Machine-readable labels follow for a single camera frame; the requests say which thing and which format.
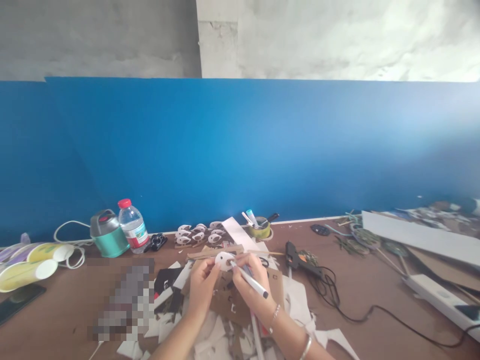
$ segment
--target blue wall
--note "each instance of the blue wall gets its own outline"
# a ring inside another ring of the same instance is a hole
[[[51,241],[63,222],[104,207],[46,83],[0,81],[0,119],[0,246],[23,232]]]
[[[104,203],[151,232],[480,193],[480,83],[46,81]]]

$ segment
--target plastic water bottle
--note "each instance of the plastic water bottle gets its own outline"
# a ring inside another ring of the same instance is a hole
[[[150,236],[145,229],[144,218],[135,206],[132,206],[130,199],[123,199],[118,202],[120,213],[118,220],[121,229],[130,244],[130,250],[134,254],[142,254],[150,244]]]

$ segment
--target woman's left hand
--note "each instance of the woman's left hand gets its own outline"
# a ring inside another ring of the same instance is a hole
[[[202,260],[190,275],[190,302],[187,316],[205,320],[212,302],[214,286],[220,274],[220,264],[215,258]]]

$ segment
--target pen holder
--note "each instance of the pen holder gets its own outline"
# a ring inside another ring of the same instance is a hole
[[[255,216],[255,219],[256,219],[256,222],[258,224],[261,224],[263,223],[265,220],[267,220],[265,217],[263,216]],[[260,229],[254,229],[253,227],[249,226],[248,227],[248,233],[250,234],[250,236],[253,236],[254,238],[256,239],[266,239],[270,236],[270,223],[267,222],[266,225],[264,225],[262,228]]]

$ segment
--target teal container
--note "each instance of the teal container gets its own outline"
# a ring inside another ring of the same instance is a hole
[[[99,211],[92,216],[90,236],[104,258],[116,258],[130,248],[119,219],[110,209]]]

